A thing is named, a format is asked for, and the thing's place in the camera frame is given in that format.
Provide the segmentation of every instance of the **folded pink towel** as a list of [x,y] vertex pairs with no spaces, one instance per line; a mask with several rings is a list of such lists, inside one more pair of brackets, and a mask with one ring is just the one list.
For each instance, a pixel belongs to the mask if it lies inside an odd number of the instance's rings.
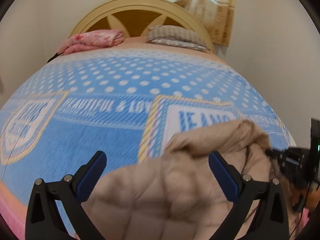
[[58,48],[57,54],[70,54],[73,52],[101,49],[119,45],[124,40],[120,30],[96,30],[74,35],[65,40]]

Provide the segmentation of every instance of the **blue bedspread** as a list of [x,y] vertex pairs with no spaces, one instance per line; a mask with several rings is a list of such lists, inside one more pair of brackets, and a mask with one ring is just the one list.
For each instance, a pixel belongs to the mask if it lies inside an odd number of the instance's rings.
[[58,57],[0,111],[0,177],[27,206],[37,178],[73,174],[97,150],[107,154],[108,172],[159,156],[174,133],[244,117],[273,147],[290,144],[273,109],[229,66],[142,49]]

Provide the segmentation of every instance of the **quilted fabric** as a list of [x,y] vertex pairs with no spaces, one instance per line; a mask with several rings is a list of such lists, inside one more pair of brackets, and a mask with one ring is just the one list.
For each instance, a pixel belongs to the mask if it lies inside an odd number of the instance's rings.
[[155,27],[150,27],[149,30],[149,41],[159,38],[167,38],[178,41],[191,42],[207,48],[205,42],[200,38],[200,36],[196,32],[187,30],[179,26],[157,25]]
[[[210,171],[208,154],[218,150],[240,173],[269,181],[274,173],[267,147],[268,136],[248,120],[176,134],[161,157],[102,177],[84,210],[105,239],[208,240],[232,208]],[[287,181],[282,183],[286,188]],[[235,239],[247,232],[257,204]],[[288,211],[291,225],[295,215]]]

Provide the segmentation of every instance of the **wooden headboard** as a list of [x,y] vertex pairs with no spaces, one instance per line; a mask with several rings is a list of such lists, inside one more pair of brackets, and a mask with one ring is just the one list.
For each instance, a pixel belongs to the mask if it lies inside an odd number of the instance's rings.
[[149,27],[176,25],[195,31],[214,52],[204,26],[181,6],[165,0],[112,0],[85,16],[70,36],[98,29],[122,30],[124,37],[146,36]]

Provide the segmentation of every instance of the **label patch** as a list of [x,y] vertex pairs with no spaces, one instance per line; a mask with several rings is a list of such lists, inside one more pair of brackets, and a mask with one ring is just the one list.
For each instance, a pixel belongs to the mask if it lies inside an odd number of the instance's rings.
[[215,123],[240,119],[240,111],[229,102],[217,103],[170,96],[156,97],[140,143],[138,161],[160,156],[175,133]]
[[67,94],[32,95],[9,117],[0,138],[2,165],[18,161],[33,149]]

